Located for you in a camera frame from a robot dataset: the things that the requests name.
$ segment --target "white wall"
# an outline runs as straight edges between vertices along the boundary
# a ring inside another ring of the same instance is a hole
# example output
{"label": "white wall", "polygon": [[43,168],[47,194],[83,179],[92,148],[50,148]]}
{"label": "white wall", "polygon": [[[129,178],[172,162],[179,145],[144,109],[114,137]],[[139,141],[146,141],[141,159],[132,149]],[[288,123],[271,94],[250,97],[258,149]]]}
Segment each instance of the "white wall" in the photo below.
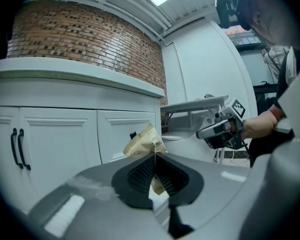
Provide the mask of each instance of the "white wall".
{"label": "white wall", "polygon": [[247,68],[222,29],[200,19],[166,37],[162,46],[168,103],[202,99],[206,94],[236,97],[245,118],[258,115]]}
{"label": "white wall", "polygon": [[240,52],[240,55],[249,72],[253,86],[264,85],[265,83],[262,81],[267,81],[269,84],[278,82],[275,76],[272,79],[271,72],[268,65],[265,64],[260,50],[243,51]]}

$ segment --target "white countertop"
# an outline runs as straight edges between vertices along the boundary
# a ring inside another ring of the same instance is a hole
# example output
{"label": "white countertop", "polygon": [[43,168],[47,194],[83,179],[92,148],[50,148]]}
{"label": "white countertop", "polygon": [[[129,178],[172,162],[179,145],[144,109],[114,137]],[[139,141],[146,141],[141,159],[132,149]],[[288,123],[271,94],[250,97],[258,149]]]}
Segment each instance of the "white countertop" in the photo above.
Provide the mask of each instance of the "white countertop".
{"label": "white countertop", "polygon": [[200,98],[200,99],[190,100],[186,102],[165,105],[162,106],[160,110],[161,113],[182,113],[182,112],[190,112],[190,111],[200,111],[218,105],[223,106],[227,99],[228,99],[228,95],[209,97],[209,98]]}
{"label": "white countertop", "polygon": [[70,80],[123,89],[151,97],[165,96],[164,90],[134,77],[84,62],[47,57],[0,60],[0,79],[48,78]]}

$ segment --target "ceiling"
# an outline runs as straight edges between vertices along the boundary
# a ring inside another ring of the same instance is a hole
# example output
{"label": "ceiling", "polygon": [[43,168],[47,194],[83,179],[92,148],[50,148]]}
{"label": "ceiling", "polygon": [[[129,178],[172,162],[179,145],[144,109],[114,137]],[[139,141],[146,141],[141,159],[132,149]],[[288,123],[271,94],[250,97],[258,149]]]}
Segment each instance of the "ceiling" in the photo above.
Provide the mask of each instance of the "ceiling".
{"label": "ceiling", "polygon": [[219,22],[215,0],[168,0],[161,6],[151,0],[64,0],[88,4],[113,13],[159,41],[178,28],[200,18]]}

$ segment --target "white cabinet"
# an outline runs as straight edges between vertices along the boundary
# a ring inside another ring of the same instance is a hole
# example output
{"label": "white cabinet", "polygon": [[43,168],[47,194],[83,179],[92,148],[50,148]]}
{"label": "white cabinet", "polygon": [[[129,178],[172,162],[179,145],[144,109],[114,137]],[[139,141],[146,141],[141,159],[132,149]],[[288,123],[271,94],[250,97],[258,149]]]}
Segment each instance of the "white cabinet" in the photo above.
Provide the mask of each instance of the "white cabinet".
{"label": "white cabinet", "polygon": [[36,193],[24,166],[18,165],[21,164],[21,158],[17,144],[19,134],[17,129],[19,129],[19,108],[0,107],[0,192],[8,204],[22,211],[28,211],[29,197],[35,196]]}
{"label": "white cabinet", "polygon": [[22,107],[22,150],[31,182],[42,198],[66,180],[101,164],[97,111]]}
{"label": "white cabinet", "polygon": [[[75,174],[123,158],[131,133],[148,123],[160,132],[164,95],[146,82],[78,61],[1,59],[0,190],[5,200],[28,212]],[[23,168],[13,156],[14,128],[15,155]]]}
{"label": "white cabinet", "polygon": [[98,139],[102,163],[124,158],[123,150],[130,134],[143,131],[149,123],[156,125],[156,113],[98,110]]}
{"label": "white cabinet", "polygon": [[[14,130],[22,168],[13,156]],[[0,107],[0,191],[10,205],[28,212],[66,180],[100,164],[96,110]]]}

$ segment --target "brick wall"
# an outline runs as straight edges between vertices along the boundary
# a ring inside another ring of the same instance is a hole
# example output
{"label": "brick wall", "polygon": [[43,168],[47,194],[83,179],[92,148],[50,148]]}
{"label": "brick wall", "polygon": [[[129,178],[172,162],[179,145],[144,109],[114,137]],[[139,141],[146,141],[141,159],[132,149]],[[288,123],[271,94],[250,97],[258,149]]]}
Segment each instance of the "brick wall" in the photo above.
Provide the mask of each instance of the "brick wall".
{"label": "brick wall", "polygon": [[[55,0],[25,4],[7,58],[79,61],[140,79],[166,92],[161,47],[127,21],[95,7]],[[167,97],[161,104],[167,103]]]}

